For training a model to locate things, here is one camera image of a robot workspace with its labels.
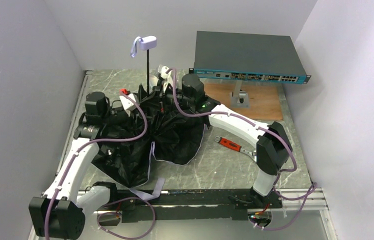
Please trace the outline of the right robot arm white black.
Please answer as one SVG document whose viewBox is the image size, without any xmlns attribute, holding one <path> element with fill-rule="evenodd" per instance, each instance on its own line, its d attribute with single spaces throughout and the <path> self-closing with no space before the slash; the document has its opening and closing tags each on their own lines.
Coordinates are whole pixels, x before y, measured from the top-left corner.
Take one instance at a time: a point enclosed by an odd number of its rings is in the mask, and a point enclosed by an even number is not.
<svg viewBox="0 0 374 240">
<path fill-rule="evenodd" d="M 223 129 L 255 147 L 253 160 L 258 173 L 252 190 L 261 197 L 267 197 L 284 172 L 283 165 L 288 159 L 294 160 L 293 148 L 284 127 L 279 122 L 265 124 L 241 115 L 219 101 L 206 95 L 204 84 L 196 74 L 186 74 L 178 86 L 177 74 L 173 69 L 158 73 L 157 78 L 169 99 L 184 117 L 202 120 L 206 125 Z"/>
</svg>

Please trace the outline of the mint green umbrella case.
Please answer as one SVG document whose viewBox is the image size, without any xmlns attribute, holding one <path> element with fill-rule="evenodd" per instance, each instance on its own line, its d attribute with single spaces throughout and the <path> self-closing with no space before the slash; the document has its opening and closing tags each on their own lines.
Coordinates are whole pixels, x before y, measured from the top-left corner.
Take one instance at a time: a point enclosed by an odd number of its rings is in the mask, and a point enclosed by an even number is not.
<svg viewBox="0 0 374 240">
<path fill-rule="evenodd" d="M 163 87 L 166 88 L 167 86 L 174 86 L 174 77 L 176 76 L 176 72 L 165 65 L 160 64 L 156 70 L 149 75 L 149 87 L 155 87 L 158 85 L 159 79 L 162 79 Z"/>
</svg>

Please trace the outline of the lilac folding umbrella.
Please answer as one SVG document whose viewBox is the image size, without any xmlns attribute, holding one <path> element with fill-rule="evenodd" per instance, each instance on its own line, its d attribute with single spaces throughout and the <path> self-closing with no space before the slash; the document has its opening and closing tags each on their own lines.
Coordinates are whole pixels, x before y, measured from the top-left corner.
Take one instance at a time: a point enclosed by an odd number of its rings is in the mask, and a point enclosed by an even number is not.
<svg viewBox="0 0 374 240">
<path fill-rule="evenodd" d="M 205 125 L 188 118 L 176 108 L 164 108 L 160 102 L 161 80 L 150 88 L 139 85 L 136 109 L 129 121 L 110 124 L 110 137 L 132 141 L 104 143 L 92 164 L 145 201 L 159 197 L 165 180 L 159 178 L 153 193 L 139 190 L 151 175 L 152 160 L 187 165 L 201 147 Z"/>
</svg>

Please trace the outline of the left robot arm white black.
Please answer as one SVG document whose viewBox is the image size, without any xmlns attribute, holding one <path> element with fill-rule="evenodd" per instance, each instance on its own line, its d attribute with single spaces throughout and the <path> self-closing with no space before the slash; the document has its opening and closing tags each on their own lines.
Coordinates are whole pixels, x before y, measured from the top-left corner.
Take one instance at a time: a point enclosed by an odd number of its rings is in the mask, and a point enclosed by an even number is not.
<svg viewBox="0 0 374 240">
<path fill-rule="evenodd" d="M 87 169 L 101 146 L 133 141 L 133 138 L 110 136 L 111 110 L 110 100 L 103 92 L 87 94 L 85 112 L 74 132 L 66 160 L 50 187 L 29 203 L 28 210 L 37 236 L 47 240 L 77 240 L 86 219 L 116 199 L 116 184 L 104 181 L 95 183 L 84 196 L 78 196 Z"/>
</svg>

